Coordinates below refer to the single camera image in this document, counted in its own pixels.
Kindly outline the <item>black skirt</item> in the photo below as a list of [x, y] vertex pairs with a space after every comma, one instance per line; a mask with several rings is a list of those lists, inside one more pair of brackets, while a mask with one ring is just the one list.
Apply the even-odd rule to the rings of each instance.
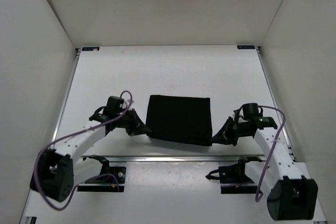
[[146, 112], [148, 137], [157, 140], [211, 146], [210, 98], [151, 95]]

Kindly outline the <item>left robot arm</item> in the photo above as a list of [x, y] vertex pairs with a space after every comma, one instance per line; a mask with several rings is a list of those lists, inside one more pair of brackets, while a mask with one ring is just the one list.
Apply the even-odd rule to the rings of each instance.
[[117, 173], [100, 155], [85, 153], [115, 129], [124, 129], [128, 136], [151, 132], [135, 109], [132, 100], [110, 96], [107, 104], [97, 108], [82, 130], [55, 140], [44, 147], [35, 161], [29, 187], [46, 201], [70, 200], [75, 188], [84, 182], [119, 185]]

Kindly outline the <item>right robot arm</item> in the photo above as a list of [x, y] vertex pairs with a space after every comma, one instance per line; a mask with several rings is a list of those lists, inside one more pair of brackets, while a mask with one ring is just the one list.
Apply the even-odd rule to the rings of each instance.
[[255, 193], [255, 202], [265, 197], [274, 221], [312, 220], [318, 185], [296, 166], [280, 139], [286, 116], [283, 114], [282, 123], [277, 125], [272, 117], [263, 115], [264, 109], [265, 105], [257, 103], [243, 104], [210, 142], [235, 146], [240, 138], [252, 137], [265, 161], [257, 156], [242, 156], [236, 164], [220, 166], [206, 178], [218, 180], [225, 193]]

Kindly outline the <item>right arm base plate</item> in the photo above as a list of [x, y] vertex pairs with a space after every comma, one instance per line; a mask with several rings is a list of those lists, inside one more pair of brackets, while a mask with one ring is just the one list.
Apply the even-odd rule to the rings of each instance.
[[219, 180], [221, 194], [255, 194], [257, 186], [245, 174], [245, 166], [249, 162], [262, 162], [262, 160], [257, 156], [241, 156], [236, 164], [219, 166], [205, 178]]

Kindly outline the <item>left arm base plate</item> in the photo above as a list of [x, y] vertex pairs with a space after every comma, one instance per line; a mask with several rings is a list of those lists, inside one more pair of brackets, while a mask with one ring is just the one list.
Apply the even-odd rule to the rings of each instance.
[[91, 178], [78, 185], [78, 192], [88, 193], [123, 193], [127, 176], [126, 162], [110, 162], [108, 174]]

